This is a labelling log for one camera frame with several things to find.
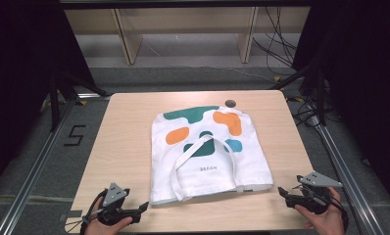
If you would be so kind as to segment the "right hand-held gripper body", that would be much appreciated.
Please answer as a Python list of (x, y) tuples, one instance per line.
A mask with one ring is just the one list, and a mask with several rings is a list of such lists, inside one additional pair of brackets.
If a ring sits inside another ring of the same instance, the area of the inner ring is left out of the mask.
[(342, 187), (343, 184), (321, 173), (313, 171), (306, 176), (298, 175), (298, 188), (302, 192), (300, 206), (315, 214), (327, 211), (331, 204), (328, 187)]

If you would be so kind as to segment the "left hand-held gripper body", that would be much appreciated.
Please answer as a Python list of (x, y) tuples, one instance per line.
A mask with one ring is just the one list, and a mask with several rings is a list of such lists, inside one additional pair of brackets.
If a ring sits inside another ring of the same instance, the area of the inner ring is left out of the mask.
[(134, 210), (123, 210), (122, 204), (128, 196), (129, 189), (122, 189), (116, 183), (112, 183), (105, 190), (103, 201), (99, 206), (98, 220), (108, 226), (115, 225), (125, 217), (130, 217)]

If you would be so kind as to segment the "person's left hand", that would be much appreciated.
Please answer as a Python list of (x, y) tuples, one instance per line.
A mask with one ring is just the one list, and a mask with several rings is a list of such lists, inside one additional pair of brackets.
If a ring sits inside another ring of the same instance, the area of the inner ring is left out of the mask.
[(108, 226), (101, 223), (97, 218), (97, 211), (102, 201), (103, 197), (100, 197), (93, 206), (91, 216), (89, 216), (89, 223), (84, 230), (84, 235), (117, 235), (132, 222), (131, 217), (125, 217), (115, 225)]

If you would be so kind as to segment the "person's right hand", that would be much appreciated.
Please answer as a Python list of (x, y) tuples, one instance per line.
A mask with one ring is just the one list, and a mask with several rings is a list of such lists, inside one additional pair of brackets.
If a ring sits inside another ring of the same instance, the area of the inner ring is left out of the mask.
[(300, 205), (294, 209), (307, 220), (305, 228), (314, 228), (319, 235), (345, 235), (342, 212), (334, 205), (322, 214), (314, 214)]

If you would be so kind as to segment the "white tote bag colour patches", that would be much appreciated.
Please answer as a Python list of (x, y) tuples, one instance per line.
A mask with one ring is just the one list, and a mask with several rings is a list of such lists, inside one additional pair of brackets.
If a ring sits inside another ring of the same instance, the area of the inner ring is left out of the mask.
[(205, 106), (159, 114), (151, 136), (152, 205), (273, 186), (256, 128), (241, 111)]

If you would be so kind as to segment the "black metal stand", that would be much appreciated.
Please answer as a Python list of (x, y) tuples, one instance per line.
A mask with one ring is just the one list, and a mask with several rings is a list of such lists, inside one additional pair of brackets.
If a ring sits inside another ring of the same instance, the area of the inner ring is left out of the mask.
[(49, 97), (52, 111), (52, 127), (54, 131), (60, 123), (60, 109), (58, 94), (61, 93), (67, 101), (74, 101), (79, 97), (74, 87), (79, 85), (99, 95), (109, 97), (111, 93), (99, 88), (94, 82), (75, 76), (71, 72), (56, 70), (49, 79)]
[(294, 74), (288, 76), (283, 81), (276, 83), (270, 90), (280, 90), (281, 88), (289, 85), (295, 80), (303, 77), (304, 80), (299, 88), (299, 92), (304, 96), (310, 96), (316, 94), (317, 96), (317, 107), (316, 114), (317, 118), (322, 125), (325, 125), (324, 118), (324, 73), (316, 63), (310, 63), (304, 66), (302, 69), (296, 71)]

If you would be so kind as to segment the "black curtain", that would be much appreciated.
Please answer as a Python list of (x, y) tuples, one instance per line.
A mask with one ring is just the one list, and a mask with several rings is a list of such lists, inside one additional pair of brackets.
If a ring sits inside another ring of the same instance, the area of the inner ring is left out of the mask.
[(390, 0), (316, 0), (293, 68), (307, 65), (324, 38), (325, 78), (336, 108), (390, 195)]
[(94, 82), (59, 0), (0, 0), (0, 176), (67, 73)]

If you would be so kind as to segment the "aluminium floor rail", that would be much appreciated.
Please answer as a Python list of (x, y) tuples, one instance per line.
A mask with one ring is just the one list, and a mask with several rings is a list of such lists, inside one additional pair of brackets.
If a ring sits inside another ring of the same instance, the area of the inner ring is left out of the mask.
[(52, 131), (51, 104), (43, 102), (0, 177), (0, 235), (68, 235), (75, 229), (66, 214), (76, 211), (73, 199), (108, 103), (90, 95), (62, 101), (60, 123)]
[(312, 124), (322, 143), (327, 149), (331, 164), (334, 167), (337, 177), (343, 183), (343, 189), (349, 202), (350, 210), (353, 213), (355, 222), (365, 230), (368, 235), (385, 235), (376, 214), (369, 205), (368, 200), (363, 194), (361, 187), (358, 185), (354, 175), (348, 168), (342, 154), (340, 153), (333, 137), (328, 128), (321, 123), (318, 117), (312, 117)]

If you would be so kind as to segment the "light wooden shelf frame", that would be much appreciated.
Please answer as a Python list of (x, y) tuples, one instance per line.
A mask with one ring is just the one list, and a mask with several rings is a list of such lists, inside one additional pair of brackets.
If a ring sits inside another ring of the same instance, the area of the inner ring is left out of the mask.
[(252, 38), (273, 31), (281, 23), (283, 33), (300, 33), (308, 7), (207, 7), (159, 9), (66, 10), (73, 29), (80, 35), (116, 34), (125, 62), (135, 63), (145, 34), (234, 33), (240, 60), (249, 62)]

